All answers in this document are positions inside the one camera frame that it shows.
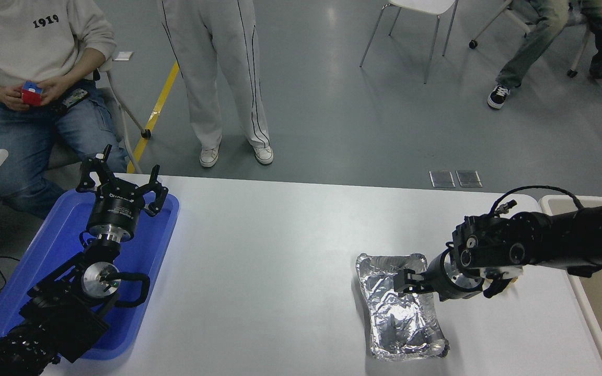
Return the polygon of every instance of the aluminum foil tray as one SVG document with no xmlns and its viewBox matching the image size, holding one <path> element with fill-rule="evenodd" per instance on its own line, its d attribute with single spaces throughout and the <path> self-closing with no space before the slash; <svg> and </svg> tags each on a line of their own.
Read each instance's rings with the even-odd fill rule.
<svg viewBox="0 0 602 376">
<path fill-rule="evenodd" d="M 445 357 L 449 342 L 440 330 L 433 294 L 394 291 L 394 275 L 402 268 L 426 271 L 424 255 L 371 256 L 356 259 L 356 273 L 371 322 L 371 352 L 383 361 Z"/>
</svg>

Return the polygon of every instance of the black stripe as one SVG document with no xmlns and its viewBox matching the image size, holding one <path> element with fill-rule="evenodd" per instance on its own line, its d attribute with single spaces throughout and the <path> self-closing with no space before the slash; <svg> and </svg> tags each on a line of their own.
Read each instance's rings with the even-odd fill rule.
<svg viewBox="0 0 602 376">
<path fill-rule="evenodd" d="M 171 33 L 169 31 L 169 20 L 167 19 L 167 9 L 164 7 L 163 1 L 160 1 L 160 4 L 162 5 L 162 12 L 164 13 L 164 22 L 162 23 L 162 26 L 164 27 L 164 31 L 167 33 L 167 38 L 169 38 L 169 44 L 171 45 L 171 50 L 173 52 L 173 56 L 176 58 L 176 62 L 178 62 L 178 56 L 175 54 L 175 48 L 173 48 L 173 41 L 171 40 Z M 184 78 L 182 76 L 182 70 L 178 69 L 178 71 L 180 71 L 181 78 Z"/>
<path fill-rule="evenodd" d="M 263 143 L 264 147 L 266 147 L 266 142 L 264 142 L 261 138 L 259 138 L 259 136 L 257 135 L 257 130 L 255 129 L 255 121 L 253 118 L 253 114 L 252 114 L 252 107 L 256 107 L 256 102 L 255 102 L 255 85 L 252 82 L 252 73 L 250 71 L 250 57 L 249 57 L 249 53 L 248 53 L 248 36 L 246 35 L 246 26 L 243 22 L 243 12 L 241 12 L 241 2 L 239 0 L 236 0 L 236 3 L 238 5 L 238 14 L 241 17 L 241 27 L 243 28 L 243 42 L 246 44 L 246 59 L 248 60 L 248 74 L 250 76 L 250 90 L 252 91 L 252 105 L 251 105 L 251 110 L 250 110 L 250 121 L 252 121 L 252 133 L 255 135 L 255 137 L 257 137 L 257 139 L 259 141 L 261 141 L 261 143 Z"/>
<path fill-rule="evenodd" d="M 256 32 L 256 26 L 253 26 L 252 41 L 250 43 L 252 45 L 252 73 L 255 76 L 255 83 L 257 83 L 257 67 L 255 65 L 255 32 Z M 257 114 L 257 128 L 260 130 L 261 135 L 264 136 L 264 138 L 266 138 L 266 140 L 268 141 L 268 143 L 270 145 L 271 140 L 261 131 L 261 125 L 259 123 L 259 110 L 258 110 L 256 98 L 257 98 L 257 85 L 255 84 L 255 114 Z"/>
</svg>

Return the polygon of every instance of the rubik's cube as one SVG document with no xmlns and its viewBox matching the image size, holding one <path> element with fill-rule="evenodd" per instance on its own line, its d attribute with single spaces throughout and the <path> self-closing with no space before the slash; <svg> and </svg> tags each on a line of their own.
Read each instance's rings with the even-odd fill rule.
<svg viewBox="0 0 602 376">
<path fill-rule="evenodd" d="M 43 92 L 43 89 L 26 81 L 22 86 L 22 101 L 29 105 L 41 105 L 41 92 Z"/>
</svg>

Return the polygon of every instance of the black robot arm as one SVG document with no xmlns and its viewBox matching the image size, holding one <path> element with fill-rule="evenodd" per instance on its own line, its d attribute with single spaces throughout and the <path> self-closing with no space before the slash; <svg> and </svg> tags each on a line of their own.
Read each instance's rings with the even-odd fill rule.
<svg viewBox="0 0 602 376">
<path fill-rule="evenodd" d="M 488 214 L 465 217 L 452 233 L 447 250 L 425 272 L 400 271 L 395 290 L 435 291 L 441 300 L 470 298 L 483 291 L 488 279 L 491 284 L 483 294 L 490 298 L 519 276 L 525 265 L 556 267 L 583 277 L 602 269 L 602 206 L 585 208 L 571 194 L 578 207 L 575 212 L 558 216 L 520 212 L 507 219 L 500 215 L 516 202 L 499 206 L 506 195 Z"/>
<path fill-rule="evenodd" d="M 168 190 L 157 181 L 158 165 L 143 186 L 116 178 L 108 169 L 109 154 L 110 145 L 103 157 L 83 161 L 76 188 L 96 196 L 86 226 L 94 238 L 27 292 L 30 300 L 19 312 L 24 320 L 0 338 L 2 375 L 37 376 L 49 363 L 57 364 L 59 355 L 76 361 L 108 330 L 103 317 L 110 309 L 136 307 L 148 297 L 150 278 L 118 271 L 113 262 L 120 255 L 120 243 L 134 237 L 141 210 L 157 215 Z M 90 177 L 93 172 L 99 186 Z M 146 205 L 143 196 L 150 192 L 155 199 Z M 141 283 L 134 301 L 119 300 L 118 288 L 124 281 Z"/>
</svg>

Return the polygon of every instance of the white pants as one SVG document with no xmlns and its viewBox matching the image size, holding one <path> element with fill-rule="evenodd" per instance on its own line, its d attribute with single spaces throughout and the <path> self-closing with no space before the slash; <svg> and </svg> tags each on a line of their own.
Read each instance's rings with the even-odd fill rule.
<svg viewBox="0 0 602 376">
<path fill-rule="evenodd" d="M 158 0 L 158 8 L 186 84 L 190 124 L 201 146 L 215 148 L 222 140 L 218 62 L 248 142 L 269 146 L 252 0 Z"/>
</svg>

